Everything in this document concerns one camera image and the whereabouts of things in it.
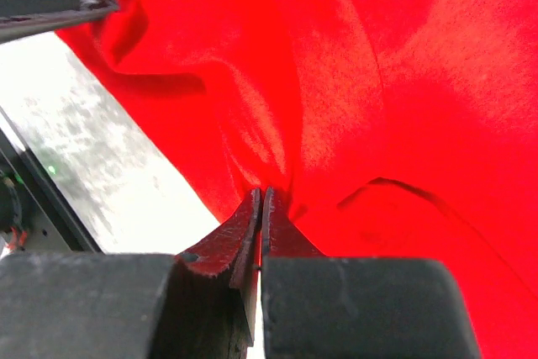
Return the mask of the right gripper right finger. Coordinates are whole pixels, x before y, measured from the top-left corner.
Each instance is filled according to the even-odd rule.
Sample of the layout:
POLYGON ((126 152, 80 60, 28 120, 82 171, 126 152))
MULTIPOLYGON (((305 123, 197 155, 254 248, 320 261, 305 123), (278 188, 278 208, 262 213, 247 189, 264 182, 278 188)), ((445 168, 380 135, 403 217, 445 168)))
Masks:
POLYGON ((454 277, 438 261, 330 257, 268 188, 261 214, 268 358, 478 358, 454 277))

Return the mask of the red t shirt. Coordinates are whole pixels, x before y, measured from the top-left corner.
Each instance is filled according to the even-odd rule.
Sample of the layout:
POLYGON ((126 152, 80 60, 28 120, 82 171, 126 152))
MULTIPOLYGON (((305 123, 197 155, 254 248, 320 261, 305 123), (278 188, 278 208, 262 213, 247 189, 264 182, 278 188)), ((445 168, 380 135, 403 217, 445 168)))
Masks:
POLYGON ((217 219, 281 189, 322 252, 443 261, 537 355, 537 0, 119 0, 59 33, 217 219))

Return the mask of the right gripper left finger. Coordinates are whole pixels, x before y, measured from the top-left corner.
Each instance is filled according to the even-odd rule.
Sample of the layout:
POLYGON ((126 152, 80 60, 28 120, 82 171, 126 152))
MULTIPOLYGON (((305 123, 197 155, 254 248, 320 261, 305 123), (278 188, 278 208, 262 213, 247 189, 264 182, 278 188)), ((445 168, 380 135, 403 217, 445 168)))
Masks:
POLYGON ((243 358, 254 339, 261 192, 178 255, 13 253, 4 358, 243 358))

